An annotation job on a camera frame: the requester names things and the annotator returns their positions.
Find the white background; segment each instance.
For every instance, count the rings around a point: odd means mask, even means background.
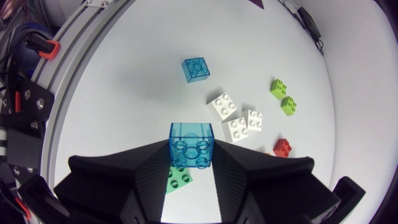
[[[325,43],[336,114],[330,187],[347,175],[366,195],[345,223],[369,223],[398,164],[398,48],[374,1],[299,0]]]
[[[138,0],[118,20],[88,64],[63,124],[55,184],[72,155],[102,156],[167,139],[172,122],[221,123],[207,107],[227,91],[242,110],[263,113],[263,131],[237,145],[272,152],[287,138],[291,157],[310,156],[329,186],[335,115],[324,60],[312,39],[277,2],[262,10],[243,0]],[[181,64],[204,57],[205,81],[187,83]],[[297,104],[287,117],[269,93],[280,78]],[[190,170],[193,182],[166,195],[163,222],[220,222],[212,168]]]

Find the cable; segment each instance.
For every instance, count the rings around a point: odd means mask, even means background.
[[[299,23],[300,23],[300,25],[303,27],[303,29],[305,29],[305,31],[307,31],[307,34],[311,37],[311,39],[313,40],[313,42],[314,42],[314,44],[315,44],[315,46],[317,46],[317,49],[319,50],[319,52],[321,53],[321,55],[323,56],[323,42],[322,42],[322,40],[320,40],[319,38],[317,38],[312,32],[311,32],[311,30],[308,30],[306,27],[305,27],[305,24],[301,21],[301,19],[299,18],[299,16],[296,14],[296,13],[293,13],[290,9],[289,9],[289,7],[287,7],[286,6],[286,4],[285,4],[285,2],[289,2],[289,3],[291,3],[291,4],[293,4],[292,2],[290,2],[290,1],[288,1],[288,0],[278,0],[279,1],[279,3],[281,4],[281,5],[283,5],[285,8],[286,8],[286,10],[290,13],[290,15],[292,15]]]
[[[23,37],[21,37],[21,38],[15,43],[14,46],[12,46],[12,48],[6,53],[6,55],[5,55],[2,59],[0,59],[0,66],[1,66],[1,64],[3,64],[6,60],[8,60],[8,58],[11,56],[11,54],[14,53],[14,51],[19,47],[19,44],[20,44],[22,41],[24,41],[25,38],[26,38],[27,36],[32,35],[32,34],[37,34],[37,35],[43,37],[45,40],[48,40],[48,39],[49,39],[48,37],[46,37],[45,35],[43,35],[41,32],[38,32],[38,31],[29,31],[29,32],[27,32]],[[2,76],[0,76],[0,82],[1,82],[3,85],[6,85],[6,82],[3,80]]]
[[[291,1],[284,0],[283,2],[284,2],[284,4],[285,4],[285,2],[289,2],[289,3],[291,3],[293,5],[294,8],[298,9],[297,4],[294,4]]]

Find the lime green lego brick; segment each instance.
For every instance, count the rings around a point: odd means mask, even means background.
[[[296,106],[297,106],[297,104],[294,103],[293,98],[288,96],[288,97],[284,98],[280,107],[282,108],[282,110],[285,112],[285,114],[287,116],[291,116],[296,111]]]
[[[278,99],[283,99],[286,95],[286,86],[282,81],[276,79],[272,82],[271,93]]]
[[[169,179],[167,179],[166,193],[173,192],[187,184],[192,182],[192,177],[189,174],[187,168],[177,169],[175,167],[170,167]]]

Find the lego stud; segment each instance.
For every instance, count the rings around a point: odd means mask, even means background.
[[[174,160],[174,166],[178,169],[184,169],[187,166],[187,160],[182,157],[178,157]]]
[[[201,70],[201,65],[199,65],[199,64],[194,64],[194,65],[193,65],[193,68],[194,68],[195,70],[200,71],[200,70]]]
[[[184,153],[185,151],[187,151],[187,143],[185,141],[176,141],[174,143],[174,149],[175,152],[177,153]]]
[[[224,100],[229,100],[228,94],[225,93],[225,94],[223,95],[223,99],[224,99]]]
[[[200,142],[198,142],[197,151],[200,154],[208,153],[209,149],[210,149],[210,143],[208,141],[200,141]]]
[[[226,110],[225,108],[223,108],[223,109],[221,110],[221,113],[222,113],[223,115],[227,115],[227,114],[228,114],[228,110]]]
[[[204,169],[209,166],[209,160],[204,157],[199,157],[197,159],[197,168]]]
[[[185,183],[189,182],[189,176],[188,175],[182,175],[181,177],[182,181],[184,181]]]
[[[241,137],[241,135],[237,131],[235,131],[234,138],[240,138],[240,137]]]
[[[237,128],[238,124],[235,121],[231,122],[231,128]]]
[[[230,108],[231,110],[235,110],[236,106],[235,106],[235,104],[230,103],[230,104],[229,104],[229,108]]]
[[[170,183],[170,185],[173,187],[173,188],[177,188],[178,187],[178,182],[176,181],[176,180],[172,180],[171,181],[171,183]]]
[[[189,147],[183,155],[187,159],[196,159],[199,157],[199,153],[200,152],[195,147]]]
[[[223,104],[223,102],[221,102],[221,100],[216,100],[216,105],[217,106],[221,106]]]
[[[241,124],[241,125],[245,125],[245,124],[246,124],[246,122],[244,121],[244,118],[241,118],[241,119],[239,120],[239,124]]]

